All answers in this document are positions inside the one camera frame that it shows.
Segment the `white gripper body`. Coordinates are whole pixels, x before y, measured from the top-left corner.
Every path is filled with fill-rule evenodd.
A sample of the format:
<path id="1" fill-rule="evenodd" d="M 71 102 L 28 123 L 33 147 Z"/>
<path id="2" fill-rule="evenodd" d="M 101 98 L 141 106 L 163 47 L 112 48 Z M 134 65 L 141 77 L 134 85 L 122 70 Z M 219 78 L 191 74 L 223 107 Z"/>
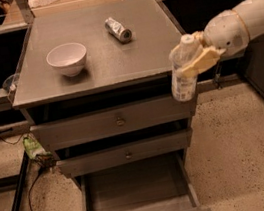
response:
<path id="1" fill-rule="evenodd" d="M 222 11 L 212 18 L 204 31 L 205 43 L 222 50 L 224 58 L 245 50 L 250 39 L 248 29 L 234 10 Z"/>

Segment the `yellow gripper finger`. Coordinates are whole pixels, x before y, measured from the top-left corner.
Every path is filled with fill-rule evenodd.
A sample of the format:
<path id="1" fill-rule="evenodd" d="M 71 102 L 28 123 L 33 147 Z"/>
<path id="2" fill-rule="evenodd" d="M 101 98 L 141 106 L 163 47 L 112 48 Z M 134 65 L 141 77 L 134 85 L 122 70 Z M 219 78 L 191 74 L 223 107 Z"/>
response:
<path id="1" fill-rule="evenodd" d="M 188 65 L 178 69 L 178 75 L 185 78 L 193 78 L 198 74 L 209 70 L 218 62 L 225 53 L 225 49 L 218 49 L 215 46 L 203 48 L 202 53 Z"/>
<path id="2" fill-rule="evenodd" d="M 195 31 L 193 34 L 195 43 L 198 43 L 202 46 L 205 46 L 205 39 L 204 39 L 204 33 L 202 31 Z"/>

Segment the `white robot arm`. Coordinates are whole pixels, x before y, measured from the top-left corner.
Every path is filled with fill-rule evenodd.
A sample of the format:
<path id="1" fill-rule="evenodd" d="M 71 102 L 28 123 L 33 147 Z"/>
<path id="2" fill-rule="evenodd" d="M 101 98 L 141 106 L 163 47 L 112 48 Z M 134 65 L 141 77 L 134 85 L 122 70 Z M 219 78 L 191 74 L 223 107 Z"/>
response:
<path id="1" fill-rule="evenodd" d="M 203 31 L 181 37 L 172 51 L 194 55 L 174 73 L 185 78 L 198 76 L 221 57 L 231 57 L 246 49 L 260 35 L 264 35 L 264 0 L 244 0 L 213 17 Z"/>

